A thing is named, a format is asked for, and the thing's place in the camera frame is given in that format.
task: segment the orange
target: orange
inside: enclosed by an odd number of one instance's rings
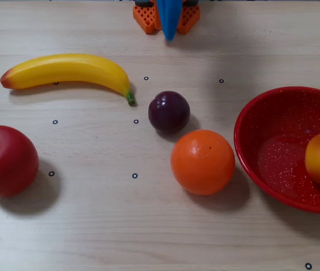
[[[227,185],[234,174],[234,152],[224,137],[209,130],[184,135],[171,153],[175,179],[188,192],[213,195]]]

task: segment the wood grain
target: wood grain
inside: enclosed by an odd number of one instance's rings
[[[185,193],[169,166],[180,135],[163,138],[147,120],[158,92],[178,91],[191,106],[186,131],[233,144],[236,117],[257,94],[320,88],[320,3],[203,3],[199,23],[171,44],[145,35],[132,5],[0,3],[0,77],[41,55],[99,54],[128,72],[138,101],[88,84],[0,85],[0,124],[41,157],[35,183],[0,200],[0,270],[320,270],[320,215],[270,199],[239,164],[217,196]]]

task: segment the speckled bowl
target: speckled bowl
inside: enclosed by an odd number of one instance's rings
[[[235,125],[238,158],[250,178],[272,197],[320,213],[320,186],[305,169],[305,149],[320,133],[320,90],[290,86],[250,101]]]

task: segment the banana tip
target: banana tip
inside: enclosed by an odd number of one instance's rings
[[[10,73],[10,69],[8,71],[6,71],[2,77],[0,78],[0,83],[2,84],[2,86],[6,89],[11,89],[11,84],[10,84],[10,81],[9,81],[9,78],[8,78],[8,75]]]

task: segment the apple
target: apple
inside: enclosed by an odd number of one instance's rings
[[[26,189],[36,177],[39,163],[28,137],[0,125],[0,196],[14,196]]]
[[[189,103],[175,91],[158,93],[148,107],[148,119],[158,132],[175,133],[190,119]]]

